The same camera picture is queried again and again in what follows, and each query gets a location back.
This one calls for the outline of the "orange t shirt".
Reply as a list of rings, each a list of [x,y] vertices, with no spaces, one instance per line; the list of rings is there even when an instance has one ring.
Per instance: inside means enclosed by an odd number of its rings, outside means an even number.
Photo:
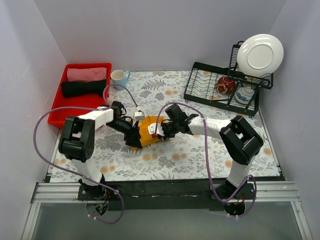
[[[149,133],[149,129],[148,129],[150,125],[156,124],[156,120],[157,120],[156,115],[150,115],[150,116],[147,116],[144,120],[139,121],[138,127],[139,127],[139,134],[141,136],[139,140],[142,147],[146,147],[160,141],[160,139],[152,137],[154,130],[152,130],[151,133]]]

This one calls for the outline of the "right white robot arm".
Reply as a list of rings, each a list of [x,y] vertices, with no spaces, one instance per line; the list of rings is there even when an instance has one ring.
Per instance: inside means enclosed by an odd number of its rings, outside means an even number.
[[[161,108],[169,121],[156,123],[152,137],[166,140],[182,133],[222,140],[232,158],[232,166],[225,183],[219,187],[213,186],[212,191],[216,199],[223,203],[239,198],[245,192],[244,185],[249,179],[251,164],[264,141],[242,116],[227,120],[212,119],[199,110],[187,115],[181,106],[181,103],[170,102]]]

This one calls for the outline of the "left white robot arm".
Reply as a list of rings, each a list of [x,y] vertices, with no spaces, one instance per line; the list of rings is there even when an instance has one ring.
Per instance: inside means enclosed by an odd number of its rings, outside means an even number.
[[[100,173],[91,157],[95,148],[95,131],[106,125],[122,134],[126,145],[142,148],[139,121],[145,119],[144,112],[136,107],[133,118],[126,116],[124,105],[116,101],[111,105],[102,105],[97,109],[65,119],[58,150],[75,165],[83,176],[79,180],[86,194],[95,200],[103,199],[107,190],[103,185],[105,178]]]

